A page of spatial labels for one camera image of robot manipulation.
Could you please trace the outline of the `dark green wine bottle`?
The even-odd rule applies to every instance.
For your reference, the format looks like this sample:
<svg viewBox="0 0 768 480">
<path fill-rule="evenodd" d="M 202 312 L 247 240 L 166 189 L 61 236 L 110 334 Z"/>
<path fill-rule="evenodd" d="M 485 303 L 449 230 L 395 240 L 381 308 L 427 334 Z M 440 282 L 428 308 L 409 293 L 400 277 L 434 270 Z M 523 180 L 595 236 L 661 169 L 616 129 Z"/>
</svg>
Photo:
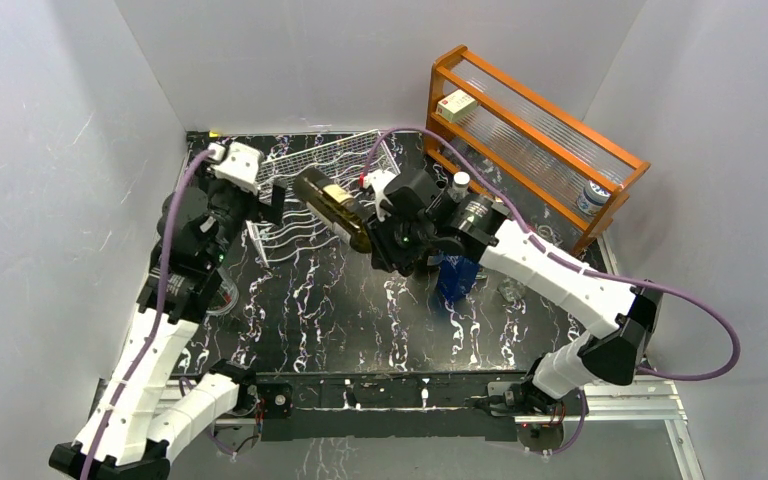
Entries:
<svg viewBox="0 0 768 480">
<path fill-rule="evenodd" d="M 315 167 L 301 171 L 293 179 L 292 190 L 297 199 L 354 251 L 372 252 L 364 224 L 369 212 L 347 190 Z"/>
</svg>

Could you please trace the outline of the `blue labelled clear bottle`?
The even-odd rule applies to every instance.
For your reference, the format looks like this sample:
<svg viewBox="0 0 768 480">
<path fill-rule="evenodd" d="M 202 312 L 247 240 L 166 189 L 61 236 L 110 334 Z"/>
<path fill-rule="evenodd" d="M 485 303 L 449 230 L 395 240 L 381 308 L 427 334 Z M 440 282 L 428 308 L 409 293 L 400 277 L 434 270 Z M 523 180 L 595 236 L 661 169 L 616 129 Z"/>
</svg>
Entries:
<svg viewBox="0 0 768 480">
<path fill-rule="evenodd" d="M 443 255 L 436 289 L 448 303 L 465 298 L 472 290 L 481 266 L 463 256 Z"/>
</svg>

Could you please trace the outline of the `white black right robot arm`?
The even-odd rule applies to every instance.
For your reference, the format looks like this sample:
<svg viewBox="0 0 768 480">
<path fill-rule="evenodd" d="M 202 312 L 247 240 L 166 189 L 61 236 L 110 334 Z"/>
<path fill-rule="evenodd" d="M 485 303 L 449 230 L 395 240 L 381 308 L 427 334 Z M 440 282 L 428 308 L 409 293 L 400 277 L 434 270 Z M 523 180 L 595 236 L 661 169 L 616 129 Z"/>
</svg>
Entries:
<svg viewBox="0 0 768 480">
<path fill-rule="evenodd" d="M 424 170 L 375 170 L 359 184 L 374 197 L 375 210 L 364 221 L 374 268 L 408 275 L 422 254 L 437 249 L 518 281 L 583 326 L 579 338 L 539 357 L 522 384 L 490 392 L 483 404 L 488 412 L 547 414 L 594 381 L 633 382 L 656 325 L 659 292 L 600 278 L 521 228 L 503 203 L 441 187 Z"/>
</svg>

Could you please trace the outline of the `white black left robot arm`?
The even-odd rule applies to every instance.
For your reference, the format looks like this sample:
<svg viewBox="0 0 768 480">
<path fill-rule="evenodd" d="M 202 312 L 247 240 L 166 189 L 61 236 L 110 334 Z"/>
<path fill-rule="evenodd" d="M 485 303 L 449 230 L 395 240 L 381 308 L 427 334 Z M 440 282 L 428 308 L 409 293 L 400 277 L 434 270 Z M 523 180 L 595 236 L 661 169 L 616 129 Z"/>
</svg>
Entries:
<svg viewBox="0 0 768 480">
<path fill-rule="evenodd" d="M 57 444 L 51 468 L 73 479 L 165 479 L 182 451 L 220 416 L 246 416 L 259 399 L 255 374 L 221 360 L 162 413 L 157 405 L 184 347 L 206 319 L 220 266 L 249 221 L 279 224 L 287 184 L 269 202 L 234 182 L 180 186 L 165 200 L 160 235 L 125 348 L 85 426 Z"/>
</svg>

